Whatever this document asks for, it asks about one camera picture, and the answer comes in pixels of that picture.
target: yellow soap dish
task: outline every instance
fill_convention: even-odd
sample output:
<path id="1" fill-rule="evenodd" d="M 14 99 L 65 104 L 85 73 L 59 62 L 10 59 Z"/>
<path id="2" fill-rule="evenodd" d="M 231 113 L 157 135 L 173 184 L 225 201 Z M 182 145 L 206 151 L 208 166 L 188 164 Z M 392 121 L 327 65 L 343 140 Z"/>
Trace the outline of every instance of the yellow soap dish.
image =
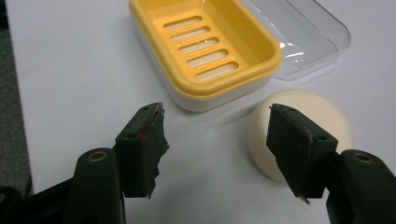
<path id="1" fill-rule="evenodd" d="M 263 86 L 276 40 L 238 0 L 131 0 L 138 33 L 178 105 L 206 111 Z"/>

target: cream-colored soap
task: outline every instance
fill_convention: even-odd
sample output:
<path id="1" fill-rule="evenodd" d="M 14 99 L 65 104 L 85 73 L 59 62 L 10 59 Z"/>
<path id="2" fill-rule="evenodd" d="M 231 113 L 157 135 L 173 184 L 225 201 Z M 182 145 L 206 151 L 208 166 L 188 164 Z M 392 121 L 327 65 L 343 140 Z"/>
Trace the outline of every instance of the cream-colored soap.
<path id="1" fill-rule="evenodd" d="M 253 112 L 247 126 L 247 149 L 256 165 L 274 180 L 286 183 L 276 165 L 276 158 L 266 145 L 270 106 L 281 104 L 294 107 L 338 140 L 336 151 L 352 149 L 353 137 L 349 123 L 331 101 L 312 91 L 287 90 L 266 98 Z"/>

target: table surface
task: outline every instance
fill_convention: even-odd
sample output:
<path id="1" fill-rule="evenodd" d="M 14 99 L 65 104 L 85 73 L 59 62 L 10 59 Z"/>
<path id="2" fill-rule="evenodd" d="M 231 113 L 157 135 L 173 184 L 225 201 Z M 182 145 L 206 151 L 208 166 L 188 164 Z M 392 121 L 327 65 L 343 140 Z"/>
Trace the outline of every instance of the table surface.
<path id="1" fill-rule="evenodd" d="M 355 147 L 396 173 L 396 2 L 319 1 L 351 34 L 336 64 L 205 113 L 179 108 L 138 41 L 128 3 L 7 1 L 35 192 L 73 176 L 85 151 L 112 147 L 143 105 L 163 102 L 171 146 L 151 200 L 127 199 L 132 223 L 329 223 L 248 155 L 248 116 L 270 94 L 315 91 L 350 121 Z"/>

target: metal screw head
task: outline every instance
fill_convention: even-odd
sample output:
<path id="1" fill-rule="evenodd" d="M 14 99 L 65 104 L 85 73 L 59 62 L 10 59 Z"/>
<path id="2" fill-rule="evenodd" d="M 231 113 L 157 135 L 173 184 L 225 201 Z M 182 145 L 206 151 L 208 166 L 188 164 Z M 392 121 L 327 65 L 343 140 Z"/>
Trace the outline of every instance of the metal screw head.
<path id="1" fill-rule="evenodd" d="M 353 156 L 355 158 L 357 158 L 359 161 L 361 162 L 365 162 L 365 163 L 374 163 L 373 158 L 371 158 L 370 156 L 364 154 L 364 153 L 360 153 L 360 152 L 354 152 Z"/>
<path id="2" fill-rule="evenodd" d="M 102 161 L 107 157 L 105 151 L 95 151 L 88 156 L 88 161 Z"/>
<path id="3" fill-rule="evenodd" d="M 0 203 L 2 203 L 5 198 L 6 195 L 4 193 L 0 193 Z"/>

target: transparent plastic cover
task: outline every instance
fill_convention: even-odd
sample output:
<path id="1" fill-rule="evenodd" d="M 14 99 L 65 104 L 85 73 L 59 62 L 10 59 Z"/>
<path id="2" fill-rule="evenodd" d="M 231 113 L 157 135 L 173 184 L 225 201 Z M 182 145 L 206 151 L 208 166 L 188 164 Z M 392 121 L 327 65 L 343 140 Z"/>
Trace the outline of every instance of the transparent plastic cover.
<path id="1" fill-rule="evenodd" d="M 277 39 L 283 61 L 274 77 L 294 80 L 334 63 L 348 29 L 315 0 L 240 0 Z"/>

